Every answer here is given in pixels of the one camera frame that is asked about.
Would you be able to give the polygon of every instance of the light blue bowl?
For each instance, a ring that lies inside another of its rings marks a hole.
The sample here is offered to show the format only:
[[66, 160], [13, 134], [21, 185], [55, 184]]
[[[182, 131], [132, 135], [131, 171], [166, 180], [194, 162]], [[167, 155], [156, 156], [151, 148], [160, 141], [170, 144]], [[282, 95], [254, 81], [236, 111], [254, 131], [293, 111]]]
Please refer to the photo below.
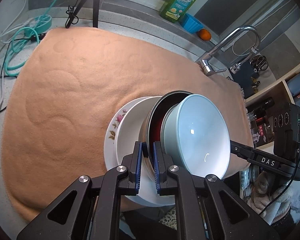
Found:
[[187, 13], [184, 15], [180, 24], [186, 31], [190, 33], [196, 33], [204, 27], [201, 22], [199, 22], [196, 18]]
[[163, 128], [165, 153], [191, 174], [214, 174], [222, 179], [230, 160], [230, 138], [217, 107], [206, 97], [193, 94], [179, 103]]

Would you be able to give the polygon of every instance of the black camera device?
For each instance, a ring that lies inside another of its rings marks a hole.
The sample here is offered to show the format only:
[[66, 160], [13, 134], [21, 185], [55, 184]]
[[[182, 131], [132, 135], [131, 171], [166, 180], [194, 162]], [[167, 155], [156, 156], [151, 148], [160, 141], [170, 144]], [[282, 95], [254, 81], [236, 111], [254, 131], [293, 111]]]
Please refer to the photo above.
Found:
[[273, 115], [275, 155], [295, 162], [297, 143], [300, 142], [300, 107], [289, 102]]

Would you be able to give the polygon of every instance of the triangular cutout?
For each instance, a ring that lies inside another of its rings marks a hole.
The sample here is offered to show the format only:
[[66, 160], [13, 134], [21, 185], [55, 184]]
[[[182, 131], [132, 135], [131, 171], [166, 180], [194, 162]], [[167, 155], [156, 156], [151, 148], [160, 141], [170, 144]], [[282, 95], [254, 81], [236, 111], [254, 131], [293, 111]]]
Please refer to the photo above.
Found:
[[219, 194], [231, 224], [234, 225], [249, 217], [249, 214], [246, 213], [225, 191], [221, 190], [219, 191]]
[[53, 210], [49, 212], [48, 219], [64, 225], [68, 219], [76, 195], [76, 190], [71, 191]]

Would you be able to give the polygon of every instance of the tripod leg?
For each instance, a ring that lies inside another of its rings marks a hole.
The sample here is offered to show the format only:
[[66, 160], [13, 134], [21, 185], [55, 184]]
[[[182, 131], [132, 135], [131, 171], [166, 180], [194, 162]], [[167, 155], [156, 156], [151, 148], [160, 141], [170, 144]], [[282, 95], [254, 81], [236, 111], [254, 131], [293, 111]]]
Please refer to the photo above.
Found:
[[72, 14], [69, 14], [69, 18], [66, 22], [66, 28], [69, 28], [70, 25], [72, 24], [73, 20], [75, 19], [75, 17], [77, 16], [78, 12], [80, 11], [80, 9], [82, 8], [82, 6], [85, 4], [87, 0], [81, 0], [78, 4], [78, 6], [75, 8], [74, 12]]
[[92, 27], [98, 28], [100, 0], [93, 0]]

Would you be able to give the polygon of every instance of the green bottle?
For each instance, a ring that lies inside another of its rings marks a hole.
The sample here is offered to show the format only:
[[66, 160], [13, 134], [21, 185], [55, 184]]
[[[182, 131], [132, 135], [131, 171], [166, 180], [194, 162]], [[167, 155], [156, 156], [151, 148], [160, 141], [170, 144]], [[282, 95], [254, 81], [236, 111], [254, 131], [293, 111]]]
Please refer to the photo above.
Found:
[[160, 16], [170, 22], [175, 23], [195, 0], [168, 0], [160, 9]]

